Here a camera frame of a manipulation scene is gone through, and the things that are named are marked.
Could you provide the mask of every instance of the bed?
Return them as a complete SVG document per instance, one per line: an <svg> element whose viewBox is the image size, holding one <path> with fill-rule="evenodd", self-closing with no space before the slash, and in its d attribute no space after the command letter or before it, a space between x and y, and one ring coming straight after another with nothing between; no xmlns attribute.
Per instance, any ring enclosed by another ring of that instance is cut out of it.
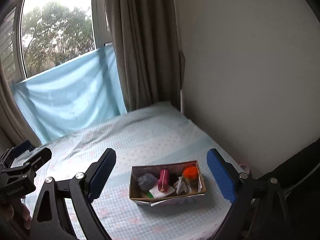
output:
<svg viewBox="0 0 320 240"><path fill-rule="evenodd" d="M107 147L116 151L116 165L101 196L92 204L101 223L114 240L200 240L212 236L231 203L224 199L207 164L206 153L217 148L222 157L239 165L214 140L177 111L169 102L133 111L95 127L64 136L15 161L22 165L43 147L52 151L52 159L35 178L36 191L27 195L26 206L33 212L45 178L72 178L84 172ZM129 199L132 166L198 160L207 192L194 203L166 207L138 206ZM79 239L86 239L76 219L71 200L67 207Z"/></svg>

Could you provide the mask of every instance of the green object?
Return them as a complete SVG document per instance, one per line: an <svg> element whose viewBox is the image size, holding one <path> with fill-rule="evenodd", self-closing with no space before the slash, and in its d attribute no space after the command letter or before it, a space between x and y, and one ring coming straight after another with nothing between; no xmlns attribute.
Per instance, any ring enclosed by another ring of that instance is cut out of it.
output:
<svg viewBox="0 0 320 240"><path fill-rule="evenodd" d="M150 193L150 191L147 191L146 193L149 198L154 198L154 196Z"/></svg>

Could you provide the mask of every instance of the box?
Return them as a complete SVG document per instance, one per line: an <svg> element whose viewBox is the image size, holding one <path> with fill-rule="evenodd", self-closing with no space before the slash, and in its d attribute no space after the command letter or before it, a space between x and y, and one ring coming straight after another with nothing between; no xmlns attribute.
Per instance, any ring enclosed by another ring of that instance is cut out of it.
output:
<svg viewBox="0 0 320 240"><path fill-rule="evenodd" d="M170 174L182 174L182 171L189 167L196 166L198 169L198 185L192 187L191 193L183 193L179 196L168 196L163 198L149 198L144 192L142 192L137 184L136 179L145 173L151 173L156 178L159 178L160 171L162 169L168 169ZM131 170L131 179L129 186L129 198L137 205L148 206L167 206L183 203L193 203L198 198L204 195L206 192L203 177L197 161L183 162L183 163L171 163L151 166L133 166Z"/></svg>

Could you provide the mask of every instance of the blue fabric covering window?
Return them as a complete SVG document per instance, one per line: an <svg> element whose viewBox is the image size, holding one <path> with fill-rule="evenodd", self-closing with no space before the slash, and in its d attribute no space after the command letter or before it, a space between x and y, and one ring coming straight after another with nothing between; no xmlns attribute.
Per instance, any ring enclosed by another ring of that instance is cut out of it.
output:
<svg viewBox="0 0 320 240"><path fill-rule="evenodd" d="M11 90L43 144L127 112L112 45L13 84Z"/></svg>

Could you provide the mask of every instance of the curtain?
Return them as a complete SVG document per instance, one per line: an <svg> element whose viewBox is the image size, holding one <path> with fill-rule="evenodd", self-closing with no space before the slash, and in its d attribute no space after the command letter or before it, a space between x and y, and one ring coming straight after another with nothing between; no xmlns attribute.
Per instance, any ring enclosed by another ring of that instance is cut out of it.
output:
<svg viewBox="0 0 320 240"><path fill-rule="evenodd" d="M169 100L180 109L180 65L173 0L105 0L128 111Z"/></svg>
<svg viewBox="0 0 320 240"><path fill-rule="evenodd" d="M28 139L34 147L41 142L23 117L7 83L0 60L0 128L12 143L18 145Z"/></svg>
<svg viewBox="0 0 320 240"><path fill-rule="evenodd" d="M112 45L13 84L11 90L43 144L126 113Z"/></svg>

